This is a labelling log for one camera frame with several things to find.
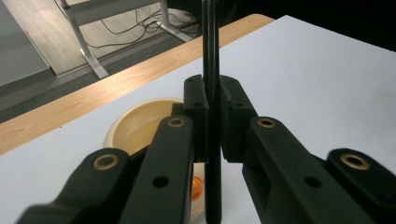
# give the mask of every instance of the table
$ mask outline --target table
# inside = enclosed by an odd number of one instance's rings
[[[325,159],[350,147],[395,174],[395,52],[288,16],[270,21],[253,15],[221,30],[220,72],[240,80],[257,112],[283,121],[311,153]],[[182,97],[184,79],[202,73],[201,41],[0,124],[1,222],[52,201],[127,109]],[[259,223],[241,166],[224,162],[222,169],[223,223]]]

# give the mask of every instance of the white table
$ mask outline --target white table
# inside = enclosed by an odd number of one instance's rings
[[[364,152],[396,174],[396,53],[283,17],[220,50],[220,72],[237,78],[261,116],[281,120],[313,154]],[[182,97],[202,60],[0,157],[0,223],[49,203],[112,122],[146,100]],[[241,165],[222,165],[223,223],[260,223]]]

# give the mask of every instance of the bowl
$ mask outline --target bowl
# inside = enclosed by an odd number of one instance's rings
[[[160,121],[172,113],[172,104],[182,103],[176,98],[146,101],[118,117],[109,128],[104,147],[115,147],[129,155],[150,145]],[[192,182],[191,219],[205,210],[205,165],[195,163]]]

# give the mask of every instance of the orange object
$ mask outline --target orange object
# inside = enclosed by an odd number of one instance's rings
[[[197,200],[202,195],[202,192],[204,192],[204,183],[200,178],[195,176],[192,180],[192,200]]]

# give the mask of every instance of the black cable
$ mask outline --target black cable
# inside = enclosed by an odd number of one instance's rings
[[[87,44],[88,46],[90,46],[91,48],[95,48],[95,49],[104,48],[104,47],[114,47],[114,46],[130,45],[130,44],[136,43],[137,41],[139,41],[140,39],[142,39],[143,36],[144,36],[145,34],[152,34],[152,33],[157,32],[158,29],[160,29],[161,25],[158,25],[156,21],[152,21],[152,22],[150,22],[149,24],[145,24],[145,22],[146,22],[148,19],[150,19],[150,18],[152,18],[152,19],[154,19],[154,20],[157,20],[156,18],[154,18],[154,16],[161,16],[162,14],[161,14],[161,13],[158,13],[158,12],[161,11],[161,10],[159,9],[159,10],[155,11],[154,13],[150,14],[148,17],[146,17],[146,18],[143,19],[143,20],[140,20],[140,12],[139,12],[138,10],[139,10],[139,9],[136,9],[136,10],[134,11],[134,13],[135,13],[135,19],[136,19],[136,25],[134,25],[134,26],[132,26],[131,28],[128,28],[128,29],[126,29],[126,30],[124,30],[124,31],[121,31],[121,32],[114,32],[114,31],[112,31],[112,30],[101,20],[101,23],[102,23],[102,24],[107,28],[107,30],[108,30],[111,34],[113,34],[113,35],[120,35],[120,34],[126,33],[126,32],[128,32],[128,31],[134,29],[134,28],[137,27],[137,26],[142,26],[142,27],[144,28],[144,32],[143,32],[143,34],[142,34],[141,36],[139,36],[136,40],[131,41],[131,42],[126,42],[126,43],[106,44],[106,45],[101,45],[101,46],[94,46],[94,45],[89,44],[88,42],[86,42],[86,44]],[[183,33],[185,33],[185,34],[196,34],[196,36],[199,36],[199,35],[202,34],[201,23],[198,22],[198,21],[196,21],[196,19],[194,19],[193,21],[190,21],[190,22],[188,22],[188,21],[181,21],[175,14],[172,14],[172,13],[169,13],[169,14],[172,15],[172,16],[174,16],[176,20],[180,21],[181,23],[184,23],[184,24],[181,24],[181,25],[170,24],[170,25],[171,25],[172,27],[174,27],[175,29],[178,29],[180,32],[183,32]],[[195,24],[198,24],[198,29],[197,29],[196,32],[186,32],[186,31],[182,31],[183,29],[186,29],[186,28],[188,28],[188,27],[190,27],[190,26],[192,26],[192,25],[195,25]]]

